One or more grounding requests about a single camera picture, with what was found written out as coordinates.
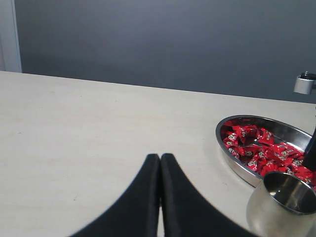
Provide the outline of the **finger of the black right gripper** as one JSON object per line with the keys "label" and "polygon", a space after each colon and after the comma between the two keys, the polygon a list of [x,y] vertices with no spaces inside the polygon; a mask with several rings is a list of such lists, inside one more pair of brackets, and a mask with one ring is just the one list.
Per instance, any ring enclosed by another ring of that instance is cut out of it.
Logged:
{"label": "finger of the black right gripper", "polygon": [[316,129],[304,151],[302,165],[311,171],[316,170]]}

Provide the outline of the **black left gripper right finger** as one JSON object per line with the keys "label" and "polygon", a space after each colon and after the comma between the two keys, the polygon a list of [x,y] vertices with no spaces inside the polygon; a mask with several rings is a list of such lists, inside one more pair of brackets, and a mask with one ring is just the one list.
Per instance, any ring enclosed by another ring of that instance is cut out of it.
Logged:
{"label": "black left gripper right finger", "polygon": [[254,236],[218,211],[199,193],[173,154],[163,154],[160,163],[166,237]]}

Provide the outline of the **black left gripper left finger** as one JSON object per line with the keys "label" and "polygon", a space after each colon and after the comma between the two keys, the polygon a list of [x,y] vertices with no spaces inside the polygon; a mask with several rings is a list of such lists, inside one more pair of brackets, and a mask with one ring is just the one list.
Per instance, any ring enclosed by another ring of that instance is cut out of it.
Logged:
{"label": "black left gripper left finger", "polygon": [[74,237],[156,237],[160,207],[160,158],[148,154],[124,193]]}

